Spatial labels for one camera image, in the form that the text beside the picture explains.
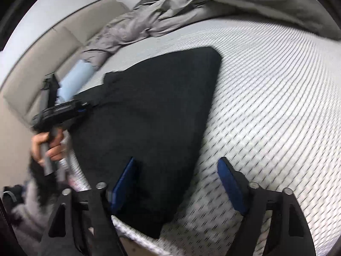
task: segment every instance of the bed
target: bed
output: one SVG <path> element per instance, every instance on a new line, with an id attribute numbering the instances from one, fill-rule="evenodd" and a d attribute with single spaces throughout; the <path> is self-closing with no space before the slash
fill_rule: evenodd
<path id="1" fill-rule="evenodd" d="M 217 160 L 226 156 L 263 188 L 293 189 L 316 254 L 326 255 L 341 234 L 340 42 L 250 14 L 215 18 L 121 48 L 81 91 L 107 72 L 204 46 L 223 59 L 183 203 L 158 240 L 113 216 L 116 229 L 157 255 L 225 255 L 242 219 L 217 175 Z M 88 189 L 72 149 L 69 162 L 79 190 Z M 264 249 L 269 216 L 254 255 Z"/>

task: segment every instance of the finger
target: finger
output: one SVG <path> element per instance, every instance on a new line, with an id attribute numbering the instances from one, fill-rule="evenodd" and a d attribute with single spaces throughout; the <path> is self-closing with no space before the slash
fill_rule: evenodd
<path id="1" fill-rule="evenodd" d="M 60 160 L 63 159 L 63 158 L 64 158 L 64 153 L 62 152 L 62 153 L 59 153 L 59 154 L 57 154 L 57 155 L 51 157 L 51 160 L 52 160 L 52 161 L 60 161 Z"/>
<path id="2" fill-rule="evenodd" d="M 57 145 L 59 145 L 60 142 L 63 140 L 63 138 L 64 138 L 63 129 L 58 128 L 57 135 L 56 135 L 56 137 L 51 141 L 50 147 L 56 147 Z"/>
<path id="3" fill-rule="evenodd" d="M 40 159 L 40 160 L 38 160 L 37 162 L 38 162 L 38 164 L 40 164 L 42 167 L 45 166 L 45 164 L 44 164 L 44 159 Z"/>
<path id="4" fill-rule="evenodd" d="M 35 159 L 37 162 L 39 162 L 39 160 L 41 159 L 40 145 L 47 140 L 48 140 L 48 133 L 40 133 L 32 137 L 31 153 L 32 153 L 33 159 Z"/>
<path id="5" fill-rule="evenodd" d="M 41 145 L 42 143 L 48 141 L 48 134 L 48 132 L 39 133 L 32 137 L 32 142 L 37 145 Z"/>
<path id="6" fill-rule="evenodd" d="M 62 153 L 64 151 L 64 147 L 62 145 L 58 145 L 56 147 L 51 148 L 49 151 L 46 152 L 46 155 L 48 157 L 53 157 L 59 153 Z"/>

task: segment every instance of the metal screw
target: metal screw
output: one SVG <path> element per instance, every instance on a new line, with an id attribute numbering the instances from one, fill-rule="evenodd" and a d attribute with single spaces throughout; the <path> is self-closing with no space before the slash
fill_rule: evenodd
<path id="1" fill-rule="evenodd" d="M 104 182 L 99 182 L 96 185 L 96 189 L 104 189 L 105 187 L 106 187 L 106 183 L 104 183 Z"/>
<path id="2" fill-rule="evenodd" d="M 69 195 L 71 193 L 71 189 L 64 189 L 62 191 L 62 195 Z"/>
<path id="3" fill-rule="evenodd" d="M 287 195 L 292 195 L 294 193 L 293 190 L 289 188 L 284 188 L 283 192 L 286 193 Z"/>
<path id="4" fill-rule="evenodd" d="M 259 184 L 256 182 L 250 182 L 249 183 L 249 187 L 252 189 L 258 189 L 259 188 Z"/>

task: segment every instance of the black towel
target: black towel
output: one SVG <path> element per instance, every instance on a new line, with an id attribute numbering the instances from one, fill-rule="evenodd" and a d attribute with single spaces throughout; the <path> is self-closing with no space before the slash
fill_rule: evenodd
<path id="1" fill-rule="evenodd" d="M 116 216 L 153 238 L 190 184 L 220 63 L 211 47 L 164 54 L 107 73 L 102 86 L 75 97 L 98 104 L 70 130 L 85 176 L 92 187 L 113 188 L 134 157 L 133 196 Z"/>

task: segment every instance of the gray comforter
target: gray comforter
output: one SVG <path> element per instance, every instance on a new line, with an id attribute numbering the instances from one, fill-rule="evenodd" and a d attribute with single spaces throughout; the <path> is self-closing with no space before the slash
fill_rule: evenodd
<path id="1" fill-rule="evenodd" d="M 316 0 L 141 0 L 113 19 L 87 44 L 81 58 L 95 70 L 123 45 L 158 37 L 200 20 L 258 13 L 283 20 L 322 37 L 341 39 L 341 30 Z"/>

